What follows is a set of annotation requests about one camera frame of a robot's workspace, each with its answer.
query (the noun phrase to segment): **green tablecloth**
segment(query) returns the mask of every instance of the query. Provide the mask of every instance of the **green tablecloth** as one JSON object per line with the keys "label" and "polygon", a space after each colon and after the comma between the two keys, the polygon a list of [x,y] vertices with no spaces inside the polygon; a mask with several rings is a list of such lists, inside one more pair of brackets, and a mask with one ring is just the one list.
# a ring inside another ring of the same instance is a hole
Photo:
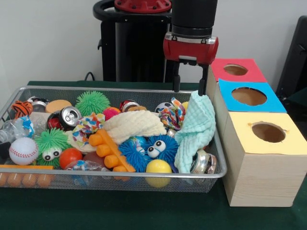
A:
{"label": "green tablecloth", "polygon": [[[113,82],[29,82],[30,85],[154,88]],[[197,84],[183,84],[183,90]],[[306,230],[307,180],[293,207],[229,207],[222,180],[208,194],[0,189],[2,229]]]}

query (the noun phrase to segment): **green spiky ball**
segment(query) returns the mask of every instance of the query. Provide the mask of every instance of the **green spiky ball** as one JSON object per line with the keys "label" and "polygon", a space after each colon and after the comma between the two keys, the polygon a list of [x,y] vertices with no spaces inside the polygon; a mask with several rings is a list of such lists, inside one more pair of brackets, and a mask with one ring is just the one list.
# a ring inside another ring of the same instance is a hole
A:
{"label": "green spiky ball", "polygon": [[77,98],[75,106],[82,116],[90,116],[92,113],[100,114],[110,107],[110,101],[103,93],[86,91]]}
{"label": "green spiky ball", "polygon": [[60,129],[53,128],[52,130],[42,132],[40,137],[35,138],[39,150],[36,163],[38,165],[53,166],[54,168],[59,167],[59,158],[55,158],[52,161],[46,161],[43,159],[42,154],[51,148],[61,148],[62,150],[70,148],[71,145],[67,142],[67,139],[67,135]]}

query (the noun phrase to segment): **googly eyes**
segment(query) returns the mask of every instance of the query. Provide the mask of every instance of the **googly eyes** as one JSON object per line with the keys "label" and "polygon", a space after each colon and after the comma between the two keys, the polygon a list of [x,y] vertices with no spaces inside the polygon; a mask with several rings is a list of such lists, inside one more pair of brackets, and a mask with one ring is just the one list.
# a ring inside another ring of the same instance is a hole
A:
{"label": "googly eyes", "polygon": [[60,148],[51,148],[45,152],[43,152],[42,157],[46,161],[52,161],[53,159],[59,157],[62,153]]}
{"label": "googly eyes", "polygon": [[154,147],[160,152],[162,152],[166,149],[166,144],[164,143],[164,141],[158,140],[155,142]]}
{"label": "googly eyes", "polygon": [[164,143],[164,141],[158,140],[154,143],[153,146],[148,148],[147,154],[151,158],[156,158],[165,149],[166,149],[166,144]]}

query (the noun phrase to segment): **red box top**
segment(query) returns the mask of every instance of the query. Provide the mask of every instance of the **red box top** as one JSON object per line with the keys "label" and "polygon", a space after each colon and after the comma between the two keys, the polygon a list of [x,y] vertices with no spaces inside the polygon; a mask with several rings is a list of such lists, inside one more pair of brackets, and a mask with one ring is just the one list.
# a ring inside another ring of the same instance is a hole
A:
{"label": "red box top", "polygon": [[216,81],[267,82],[254,59],[216,58],[211,68]]}

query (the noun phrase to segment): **stacked boxes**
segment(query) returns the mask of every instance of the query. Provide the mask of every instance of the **stacked boxes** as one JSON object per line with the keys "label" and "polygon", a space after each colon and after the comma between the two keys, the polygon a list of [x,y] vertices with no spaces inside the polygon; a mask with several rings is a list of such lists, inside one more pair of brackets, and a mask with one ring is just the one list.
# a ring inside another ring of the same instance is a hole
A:
{"label": "stacked boxes", "polygon": [[206,92],[225,150],[230,206],[291,206],[307,172],[307,142],[256,63],[216,59]]}

